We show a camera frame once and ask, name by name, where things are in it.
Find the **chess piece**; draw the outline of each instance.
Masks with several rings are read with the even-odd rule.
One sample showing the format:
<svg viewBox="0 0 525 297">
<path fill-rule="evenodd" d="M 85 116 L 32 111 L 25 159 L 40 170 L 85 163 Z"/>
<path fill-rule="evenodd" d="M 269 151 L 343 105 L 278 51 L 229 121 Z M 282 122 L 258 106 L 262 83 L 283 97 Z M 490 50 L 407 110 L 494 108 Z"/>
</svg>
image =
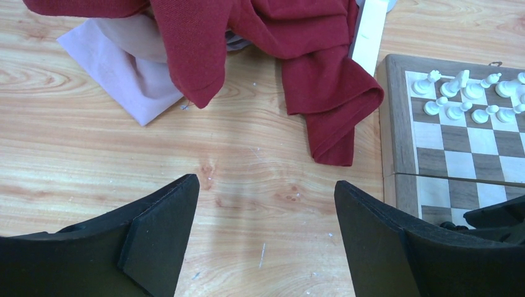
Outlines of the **chess piece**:
<svg viewBox="0 0 525 297">
<path fill-rule="evenodd" d="M 525 72 L 518 74 L 518 77 L 514 80 L 500 82 L 496 86 L 496 93 L 503 98 L 509 98 L 516 93 L 516 90 L 522 84 L 525 84 Z"/>
<path fill-rule="evenodd" d="M 430 86 L 441 78 L 441 74 L 437 70 L 432 70 L 426 79 L 421 79 L 412 84 L 412 90 L 418 95 L 424 95 L 430 90 Z"/>
<path fill-rule="evenodd" d="M 461 119 L 461 116 L 471 108 L 472 103 L 470 102 L 464 102 L 460 106 L 451 106 L 446 110 L 446 116 L 453 121 L 457 121 L 458 119 Z"/>
<path fill-rule="evenodd" d="M 479 99 L 485 93 L 485 89 L 497 83 L 498 80 L 500 80 L 500 77 L 501 73 L 494 73 L 487 76 L 487 78 L 482 80 L 480 83 L 467 84 L 467 86 L 463 89 L 463 94 L 465 94 L 465 97 L 470 100 Z"/>
<path fill-rule="evenodd" d="M 441 94 L 445 97 L 451 98 L 458 94 L 459 90 L 467 86 L 470 71 L 461 71 L 453 80 L 445 82 L 441 88 Z"/>
<path fill-rule="evenodd" d="M 475 110 L 472 113 L 472 120 L 477 124 L 483 124 L 488 121 L 488 118 L 497 113 L 500 108 L 497 105 L 490 105 L 484 110 Z"/>
<path fill-rule="evenodd" d="M 503 110 L 499 110 L 496 116 L 498 117 L 500 121 L 504 123 L 508 123 L 512 121 L 516 117 L 517 114 L 520 114 L 523 111 L 525 111 L 525 104 L 518 104 L 514 106 L 514 108 L 512 109 L 506 108 Z"/>
<path fill-rule="evenodd" d="M 446 97 L 440 97 L 436 101 L 426 102 L 425 106 L 423 107 L 423 110 L 429 116 L 435 116 L 436 114 L 440 113 L 441 107 L 447 104 L 447 102 L 448 99 Z"/>
</svg>

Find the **folding chess box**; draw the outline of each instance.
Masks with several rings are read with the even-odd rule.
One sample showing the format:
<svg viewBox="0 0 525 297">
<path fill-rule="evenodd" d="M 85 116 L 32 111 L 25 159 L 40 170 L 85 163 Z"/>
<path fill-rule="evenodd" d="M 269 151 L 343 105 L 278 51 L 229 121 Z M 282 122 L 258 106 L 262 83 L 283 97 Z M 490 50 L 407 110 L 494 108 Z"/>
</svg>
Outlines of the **folding chess box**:
<svg viewBox="0 0 525 297">
<path fill-rule="evenodd" d="M 464 88 L 448 97 L 439 113 L 424 112 L 429 101 L 444 95 L 441 86 L 468 70 L 467 85 L 479 84 L 491 74 L 501 73 L 497 83 L 471 100 Z M 439 71 L 439 80 L 428 92 L 417 94 L 414 82 Z M 484 66 L 464 62 L 390 54 L 377 71 L 385 90 L 380 106 L 384 199 L 389 205 L 430 223 L 451 221 L 467 225 L 463 214 L 525 194 L 525 113 L 511 121 L 491 114 L 482 124 L 472 119 L 475 110 L 496 105 L 512 110 L 525 98 L 525 85 L 516 84 L 523 69 Z M 496 92 L 498 84 L 514 81 L 510 97 Z M 446 110 L 472 103 L 459 119 Z"/>
</svg>

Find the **wooden chessboard frame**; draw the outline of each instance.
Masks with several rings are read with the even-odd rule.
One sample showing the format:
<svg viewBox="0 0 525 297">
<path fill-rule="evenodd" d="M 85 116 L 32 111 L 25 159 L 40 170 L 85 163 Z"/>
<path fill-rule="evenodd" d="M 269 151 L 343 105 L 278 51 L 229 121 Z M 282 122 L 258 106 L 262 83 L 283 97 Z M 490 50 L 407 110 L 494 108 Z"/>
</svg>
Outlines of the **wooden chessboard frame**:
<svg viewBox="0 0 525 297">
<path fill-rule="evenodd" d="M 385 91 L 384 102 L 379 111 L 384 200 L 387 204 L 415 216 L 418 214 L 415 178 L 417 170 L 409 114 L 410 103 L 406 100 L 410 91 L 407 90 L 406 71 L 429 73 L 432 70 L 439 70 L 443 75 L 454 76 L 465 69 L 470 70 L 470 79 L 477 80 L 501 72 L 500 81 L 513 80 L 520 72 L 524 71 L 522 69 L 401 54 L 389 54 L 379 64 L 376 78 Z M 470 182 L 492 181 L 470 180 Z M 523 185 L 517 184 L 509 184 L 509 186 L 523 187 Z"/>
</svg>

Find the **maroon fabric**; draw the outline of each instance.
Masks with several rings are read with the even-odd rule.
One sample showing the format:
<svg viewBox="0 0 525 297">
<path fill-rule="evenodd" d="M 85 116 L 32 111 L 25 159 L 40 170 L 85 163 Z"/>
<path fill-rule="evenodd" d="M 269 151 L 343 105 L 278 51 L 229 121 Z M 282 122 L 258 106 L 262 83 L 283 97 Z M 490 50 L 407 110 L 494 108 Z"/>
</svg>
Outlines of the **maroon fabric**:
<svg viewBox="0 0 525 297">
<path fill-rule="evenodd" d="M 318 163 L 351 166 L 355 125 L 383 101 L 376 80 L 348 58 L 358 7 L 354 0 L 24 0 L 43 15 L 126 17 L 151 5 L 168 53 L 170 77 L 198 108 L 225 80 L 233 32 L 282 59 L 288 114 L 306 118 Z"/>
</svg>

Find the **white pawn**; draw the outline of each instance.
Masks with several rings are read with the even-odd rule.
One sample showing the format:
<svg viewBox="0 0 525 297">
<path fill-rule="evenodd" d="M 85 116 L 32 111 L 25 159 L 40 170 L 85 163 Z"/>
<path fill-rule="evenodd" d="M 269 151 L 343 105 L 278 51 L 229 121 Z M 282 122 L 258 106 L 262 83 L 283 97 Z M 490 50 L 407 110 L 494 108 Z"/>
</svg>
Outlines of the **white pawn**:
<svg viewBox="0 0 525 297">
<path fill-rule="evenodd" d="M 470 74 L 469 70 L 463 70 L 453 80 L 445 82 L 440 88 L 441 94 L 448 98 L 456 96 L 460 89 L 467 86 Z"/>
<path fill-rule="evenodd" d="M 425 103 L 425 106 L 423 107 L 423 110 L 426 114 L 429 116 L 435 116 L 436 114 L 440 113 L 440 108 L 447 104 L 448 99 L 446 97 L 440 97 L 436 101 L 429 101 Z"/>
<path fill-rule="evenodd" d="M 430 86 L 441 79 L 441 74 L 437 70 L 432 70 L 426 79 L 420 79 L 412 84 L 412 90 L 418 95 L 424 95 L 430 90 Z"/>
<path fill-rule="evenodd" d="M 496 116 L 500 121 L 508 123 L 512 121 L 517 114 L 520 114 L 523 111 L 525 111 L 525 104 L 518 104 L 512 109 L 499 110 Z"/>
<path fill-rule="evenodd" d="M 495 114 L 500 110 L 497 105 L 490 105 L 484 110 L 475 110 L 472 113 L 472 120 L 478 124 L 483 124 L 488 121 L 490 115 Z"/>
<path fill-rule="evenodd" d="M 471 108 L 472 103 L 470 102 L 464 102 L 460 106 L 451 106 L 446 110 L 446 116 L 453 121 L 457 121 L 458 119 L 461 119 L 461 116 Z"/>
<path fill-rule="evenodd" d="M 525 72 L 518 74 L 518 78 L 514 80 L 500 82 L 496 86 L 496 93 L 503 98 L 509 98 L 516 93 L 516 90 L 521 84 L 525 84 Z"/>
<path fill-rule="evenodd" d="M 465 97 L 471 100 L 479 99 L 483 96 L 485 89 L 495 84 L 500 80 L 501 73 L 490 74 L 486 79 L 482 80 L 479 84 L 468 84 L 463 90 Z"/>
</svg>

